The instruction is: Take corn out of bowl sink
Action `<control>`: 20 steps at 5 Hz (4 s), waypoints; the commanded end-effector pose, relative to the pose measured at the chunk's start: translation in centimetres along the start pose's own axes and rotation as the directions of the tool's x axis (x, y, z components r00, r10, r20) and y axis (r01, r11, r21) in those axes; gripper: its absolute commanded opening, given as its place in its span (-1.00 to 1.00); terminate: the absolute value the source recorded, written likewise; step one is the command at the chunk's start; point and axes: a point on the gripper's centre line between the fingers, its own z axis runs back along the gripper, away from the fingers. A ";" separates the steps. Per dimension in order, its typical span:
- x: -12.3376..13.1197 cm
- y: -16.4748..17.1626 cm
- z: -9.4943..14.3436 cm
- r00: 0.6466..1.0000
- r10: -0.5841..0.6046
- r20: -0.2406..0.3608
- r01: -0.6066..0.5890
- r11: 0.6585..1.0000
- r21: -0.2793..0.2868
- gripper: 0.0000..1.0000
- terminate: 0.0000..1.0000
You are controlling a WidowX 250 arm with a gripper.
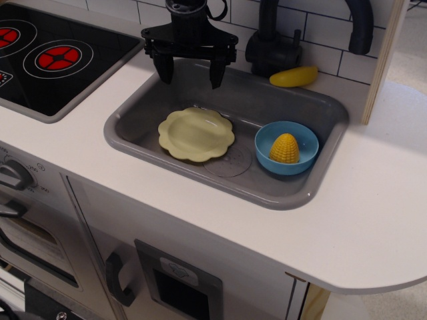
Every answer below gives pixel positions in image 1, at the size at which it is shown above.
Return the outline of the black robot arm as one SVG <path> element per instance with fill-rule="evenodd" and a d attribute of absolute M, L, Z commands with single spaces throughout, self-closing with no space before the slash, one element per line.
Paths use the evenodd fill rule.
<path fill-rule="evenodd" d="M 238 37 L 209 21 L 220 21 L 226 16 L 227 2 L 224 1 L 224 10 L 217 17 L 212 16 L 207 1 L 166 1 L 165 7 L 171 22 L 141 31 L 145 54 L 152 58 L 160 79 L 171 83 L 176 57 L 199 59 L 210 62 L 211 86 L 220 87 L 226 67 L 236 61 Z"/>

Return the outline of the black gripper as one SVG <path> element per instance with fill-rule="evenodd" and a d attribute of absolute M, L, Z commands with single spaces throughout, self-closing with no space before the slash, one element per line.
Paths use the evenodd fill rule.
<path fill-rule="evenodd" d="M 214 27 L 205 11 L 190 16 L 172 14 L 170 23 L 143 29 L 141 36 L 145 53 L 166 84 L 172 81 L 176 57 L 210 61 L 212 89 L 221 86 L 226 66 L 236 61 L 238 37 Z"/>

